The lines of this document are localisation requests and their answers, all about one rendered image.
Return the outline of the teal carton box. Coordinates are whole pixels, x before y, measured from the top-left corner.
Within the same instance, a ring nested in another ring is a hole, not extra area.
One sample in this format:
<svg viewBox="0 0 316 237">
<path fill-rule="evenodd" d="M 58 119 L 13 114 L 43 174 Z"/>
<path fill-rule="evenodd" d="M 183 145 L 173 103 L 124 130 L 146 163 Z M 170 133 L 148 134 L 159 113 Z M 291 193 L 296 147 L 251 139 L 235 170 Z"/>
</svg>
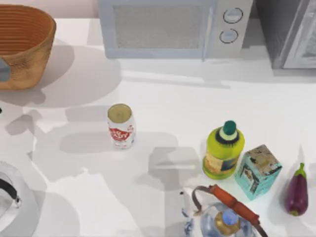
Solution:
<svg viewBox="0 0 316 237">
<path fill-rule="evenodd" d="M 267 193 L 282 169 L 266 145 L 260 145 L 247 151 L 235 172 L 235 181 L 249 200 Z"/>
</svg>

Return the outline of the purple eggplant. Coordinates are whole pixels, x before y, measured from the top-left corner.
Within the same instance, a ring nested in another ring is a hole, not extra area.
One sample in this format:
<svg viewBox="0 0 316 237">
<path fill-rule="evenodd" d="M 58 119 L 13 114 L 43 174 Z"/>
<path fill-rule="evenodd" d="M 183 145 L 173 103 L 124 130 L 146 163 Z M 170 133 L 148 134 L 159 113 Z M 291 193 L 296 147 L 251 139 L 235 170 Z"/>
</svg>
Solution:
<svg viewBox="0 0 316 237">
<path fill-rule="evenodd" d="M 290 215 L 301 216 L 308 208 L 308 184 L 304 170 L 304 163 L 295 171 L 286 189 L 284 196 L 284 208 Z"/>
</svg>

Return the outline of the microwave round knob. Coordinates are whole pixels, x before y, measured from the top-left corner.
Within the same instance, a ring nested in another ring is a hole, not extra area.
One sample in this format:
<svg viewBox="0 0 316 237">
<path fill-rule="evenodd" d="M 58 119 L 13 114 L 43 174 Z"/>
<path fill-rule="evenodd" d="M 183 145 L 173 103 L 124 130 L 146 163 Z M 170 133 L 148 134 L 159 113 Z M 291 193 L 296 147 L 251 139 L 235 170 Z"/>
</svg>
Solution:
<svg viewBox="0 0 316 237">
<path fill-rule="evenodd" d="M 224 44 L 230 44 L 238 39 L 238 32 L 235 29 L 222 31 L 219 35 L 219 40 Z"/>
<path fill-rule="evenodd" d="M 243 17 L 243 11 L 240 8 L 228 9 L 223 14 L 223 19 L 228 24 L 235 24 Z"/>
</svg>

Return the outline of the green bottle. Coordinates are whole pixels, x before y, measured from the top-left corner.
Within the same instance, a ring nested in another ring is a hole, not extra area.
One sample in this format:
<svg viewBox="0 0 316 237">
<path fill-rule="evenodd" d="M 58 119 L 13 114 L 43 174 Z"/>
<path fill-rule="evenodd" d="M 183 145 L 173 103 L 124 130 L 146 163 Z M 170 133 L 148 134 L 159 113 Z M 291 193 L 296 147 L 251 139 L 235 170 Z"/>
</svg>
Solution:
<svg viewBox="0 0 316 237">
<path fill-rule="evenodd" d="M 212 130 L 206 140 L 206 152 L 202 168 L 206 176 L 214 180 L 230 177 L 244 148 L 245 138 L 233 120 Z"/>
</svg>

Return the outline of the blue and white teapot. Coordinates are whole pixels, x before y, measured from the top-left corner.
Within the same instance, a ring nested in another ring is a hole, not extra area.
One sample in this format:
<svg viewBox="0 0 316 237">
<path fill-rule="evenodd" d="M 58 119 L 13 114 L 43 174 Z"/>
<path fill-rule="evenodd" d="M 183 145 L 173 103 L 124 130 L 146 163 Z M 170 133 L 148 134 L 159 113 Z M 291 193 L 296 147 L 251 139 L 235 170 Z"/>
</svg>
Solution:
<svg viewBox="0 0 316 237">
<path fill-rule="evenodd" d="M 183 189 L 182 237 L 268 237 L 259 215 L 218 185 Z"/>
</svg>

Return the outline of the red and white can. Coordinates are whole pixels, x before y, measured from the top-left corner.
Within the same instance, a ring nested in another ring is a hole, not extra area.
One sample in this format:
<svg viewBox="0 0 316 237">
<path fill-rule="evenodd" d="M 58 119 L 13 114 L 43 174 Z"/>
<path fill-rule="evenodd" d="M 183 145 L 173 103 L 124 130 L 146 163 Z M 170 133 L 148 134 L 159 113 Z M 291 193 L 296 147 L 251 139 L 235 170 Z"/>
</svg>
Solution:
<svg viewBox="0 0 316 237">
<path fill-rule="evenodd" d="M 116 148 L 128 149 L 135 139 L 135 121 L 132 109 L 123 103 L 109 107 L 108 112 L 109 132 Z"/>
</svg>

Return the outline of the pale microwave oven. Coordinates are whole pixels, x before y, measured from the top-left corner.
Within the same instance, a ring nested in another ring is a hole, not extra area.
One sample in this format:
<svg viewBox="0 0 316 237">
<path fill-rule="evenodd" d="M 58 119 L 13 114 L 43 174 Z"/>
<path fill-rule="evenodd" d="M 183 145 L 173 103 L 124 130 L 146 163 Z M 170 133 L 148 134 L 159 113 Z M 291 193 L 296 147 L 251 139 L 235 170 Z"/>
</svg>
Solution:
<svg viewBox="0 0 316 237">
<path fill-rule="evenodd" d="M 253 0 L 98 0 L 105 54 L 120 59 L 220 59 L 239 55 Z M 228 24 L 226 10 L 242 19 Z M 235 29 L 238 39 L 219 40 Z"/>
</svg>

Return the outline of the brown woven basket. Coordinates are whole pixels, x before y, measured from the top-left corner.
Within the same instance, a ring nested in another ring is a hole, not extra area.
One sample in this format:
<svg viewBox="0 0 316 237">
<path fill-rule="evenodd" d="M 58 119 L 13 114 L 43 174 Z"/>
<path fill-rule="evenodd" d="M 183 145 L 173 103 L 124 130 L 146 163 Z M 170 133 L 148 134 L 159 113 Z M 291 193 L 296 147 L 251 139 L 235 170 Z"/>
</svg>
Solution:
<svg viewBox="0 0 316 237">
<path fill-rule="evenodd" d="M 37 85 L 48 63 L 56 32 L 45 11 L 0 4 L 0 91 Z"/>
</svg>

